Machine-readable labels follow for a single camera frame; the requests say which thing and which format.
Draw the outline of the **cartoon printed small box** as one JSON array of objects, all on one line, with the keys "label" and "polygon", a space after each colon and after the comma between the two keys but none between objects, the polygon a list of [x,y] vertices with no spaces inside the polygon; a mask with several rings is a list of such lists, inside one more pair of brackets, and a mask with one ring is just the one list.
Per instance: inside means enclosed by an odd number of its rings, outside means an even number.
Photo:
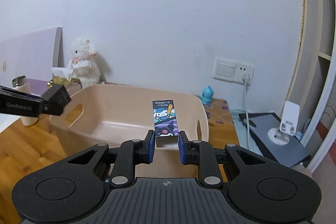
[{"label": "cartoon printed small box", "polygon": [[174,101],[153,101],[153,120],[157,147],[177,147],[179,130]]}]

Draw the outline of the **small black box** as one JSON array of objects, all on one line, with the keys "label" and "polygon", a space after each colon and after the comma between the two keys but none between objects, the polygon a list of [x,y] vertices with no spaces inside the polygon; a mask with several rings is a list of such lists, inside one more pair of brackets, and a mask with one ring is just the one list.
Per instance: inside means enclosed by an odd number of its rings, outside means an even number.
[{"label": "small black box", "polygon": [[64,108],[71,101],[64,85],[54,84],[47,89],[41,96],[42,99],[42,114],[61,116]]}]

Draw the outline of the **purple flower table mat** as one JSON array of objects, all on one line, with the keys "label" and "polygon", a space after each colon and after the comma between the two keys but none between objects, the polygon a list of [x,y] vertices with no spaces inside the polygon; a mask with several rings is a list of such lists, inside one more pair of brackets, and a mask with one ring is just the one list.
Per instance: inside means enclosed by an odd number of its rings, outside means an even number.
[{"label": "purple flower table mat", "polygon": [[211,103],[203,106],[206,112],[209,128],[233,128],[234,124],[228,102],[221,99],[212,99]]}]

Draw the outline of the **lilac headboard panel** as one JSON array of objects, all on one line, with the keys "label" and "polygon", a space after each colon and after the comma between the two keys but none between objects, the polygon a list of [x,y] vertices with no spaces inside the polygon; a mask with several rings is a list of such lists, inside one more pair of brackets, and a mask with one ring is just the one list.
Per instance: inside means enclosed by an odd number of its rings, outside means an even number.
[{"label": "lilac headboard panel", "polygon": [[62,28],[53,27],[1,41],[1,85],[12,87],[12,80],[26,76],[30,91],[42,95],[58,66]]}]

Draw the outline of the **beige plastic storage basket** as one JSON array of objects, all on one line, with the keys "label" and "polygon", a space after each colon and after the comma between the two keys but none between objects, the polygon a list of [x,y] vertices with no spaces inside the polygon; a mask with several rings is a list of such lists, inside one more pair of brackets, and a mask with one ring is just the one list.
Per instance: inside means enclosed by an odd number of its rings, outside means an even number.
[{"label": "beige plastic storage basket", "polygon": [[196,96],[123,85],[94,85],[78,91],[61,116],[50,116],[50,124],[70,154],[97,143],[116,147],[129,139],[142,139],[154,128],[156,100],[173,100],[178,129],[189,139],[209,139],[206,112]]}]

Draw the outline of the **blue bird figurine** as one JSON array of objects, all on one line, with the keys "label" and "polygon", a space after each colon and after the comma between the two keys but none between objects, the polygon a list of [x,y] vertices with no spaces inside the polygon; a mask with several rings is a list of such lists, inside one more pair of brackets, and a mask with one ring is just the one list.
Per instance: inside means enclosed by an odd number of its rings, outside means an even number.
[{"label": "blue bird figurine", "polygon": [[214,90],[211,86],[207,86],[203,88],[201,94],[199,95],[199,99],[203,105],[209,105],[213,99]]}]

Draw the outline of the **gold tissue box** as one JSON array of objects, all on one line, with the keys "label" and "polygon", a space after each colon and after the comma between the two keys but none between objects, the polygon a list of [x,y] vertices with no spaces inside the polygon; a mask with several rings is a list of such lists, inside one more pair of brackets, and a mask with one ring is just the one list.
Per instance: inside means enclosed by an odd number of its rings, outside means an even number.
[{"label": "gold tissue box", "polygon": [[82,89],[80,80],[73,77],[72,69],[53,67],[51,70],[52,79],[47,83],[49,89],[56,84],[61,84],[70,96]]}]

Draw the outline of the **white plush lamb toy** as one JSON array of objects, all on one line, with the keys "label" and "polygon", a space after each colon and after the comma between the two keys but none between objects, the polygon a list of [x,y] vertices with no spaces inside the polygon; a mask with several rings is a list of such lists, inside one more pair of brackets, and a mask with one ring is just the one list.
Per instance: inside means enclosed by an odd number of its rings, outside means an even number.
[{"label": "white plush lamb toy", "polygon": [[69,77],[79,79],[82,88],[100,82],[100,69],[96,63],[98,51],[89,39],[76,38],[71,44],[71,60],[68,65]]}]

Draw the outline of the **white phone stand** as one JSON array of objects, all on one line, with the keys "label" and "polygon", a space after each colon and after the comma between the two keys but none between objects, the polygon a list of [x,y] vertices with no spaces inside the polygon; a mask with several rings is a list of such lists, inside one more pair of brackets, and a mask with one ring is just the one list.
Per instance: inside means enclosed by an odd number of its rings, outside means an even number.
[{"label": "white phone stand", "polygon": [[296,103],[286,101],[282,111],[280,125],[268,131],[268,137],[276,145],[287,145],[290,136],[295,136],[299,119],[300,106]]}]

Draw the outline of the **white wall switch socket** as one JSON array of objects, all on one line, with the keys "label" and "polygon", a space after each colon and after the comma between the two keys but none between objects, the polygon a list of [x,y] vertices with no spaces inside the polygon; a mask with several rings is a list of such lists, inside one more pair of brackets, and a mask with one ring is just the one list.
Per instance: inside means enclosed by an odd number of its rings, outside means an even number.
[{"label": "white wall switch socket", "polygon": [[229,83],[247,84],[252,83],[255,67],[251,64],[216,58],[213,78]]}]

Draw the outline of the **white wardrobe door frame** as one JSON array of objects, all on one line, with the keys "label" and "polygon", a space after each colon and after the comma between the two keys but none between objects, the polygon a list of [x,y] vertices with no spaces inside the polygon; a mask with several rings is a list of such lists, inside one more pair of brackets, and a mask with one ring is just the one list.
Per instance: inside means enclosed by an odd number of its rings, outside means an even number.
[{"label": "white wardrobe door frame", "polygon": [[305,37],[313,43],[302,116],[307,118],[301,143],[309,151],[307,168],[314,172],[335,142],[335,0],[306,0]]}]

